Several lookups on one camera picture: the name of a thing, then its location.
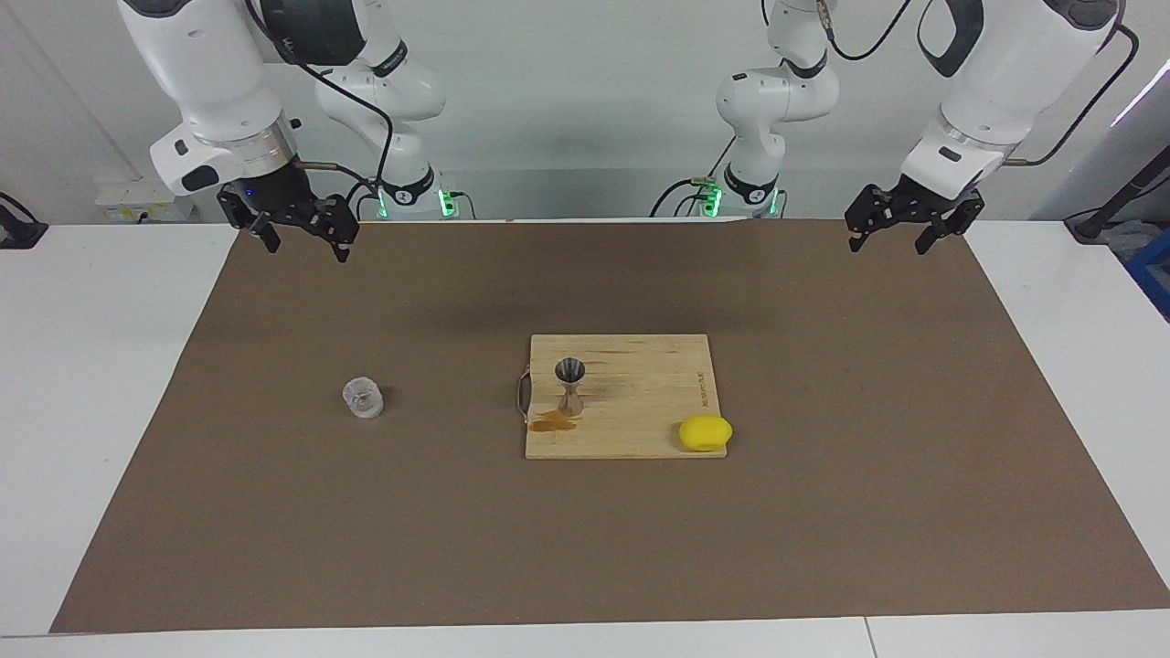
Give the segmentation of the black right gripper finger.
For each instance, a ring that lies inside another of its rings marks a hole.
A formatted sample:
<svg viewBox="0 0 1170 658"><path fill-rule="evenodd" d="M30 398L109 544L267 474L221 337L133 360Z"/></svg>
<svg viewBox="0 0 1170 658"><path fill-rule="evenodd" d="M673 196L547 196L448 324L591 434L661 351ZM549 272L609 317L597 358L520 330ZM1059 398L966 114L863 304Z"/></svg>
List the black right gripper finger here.
<svg viewBox="0 0 1170 658"><path fill-rule="evenodd" d="M316 199L316 237L329 245L339 263L347 262L359 229L360 224L345 196Z"/></svg>
<svg viewBox="0 0 1170 658"><path fill-rule="evenodd" d="M278 234L271 227L271 213L252 210L242 196L238 196L230 187L221 187L218 191L218 204L232 228L242 229L259 239L269 254L275 254L280 249Z"/></svg>

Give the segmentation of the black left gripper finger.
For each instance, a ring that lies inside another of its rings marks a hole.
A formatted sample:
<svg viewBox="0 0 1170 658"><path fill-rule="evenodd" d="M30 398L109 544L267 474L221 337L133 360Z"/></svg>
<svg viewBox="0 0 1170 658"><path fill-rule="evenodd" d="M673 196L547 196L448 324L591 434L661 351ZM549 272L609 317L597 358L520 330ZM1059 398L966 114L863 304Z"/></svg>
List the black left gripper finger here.
<svg viewBox="0 0 1170 658"><path fill-rule="evenodd" d="M940 213L931 212L931 220L929 220L925 229L915 240L915 251L918 252L918 255L924 255L940 240L947 237L962 237L978 218L984 207L984 201L963 201L945 218Z"/></svg>
<svg viewBox="0 0 1170 658"><path fill-rule="evenodd" d="M846 210L844 220L851 233L849 249L856 253L874 232L882 229L883 191L878 185L866 185Z"/></svg>

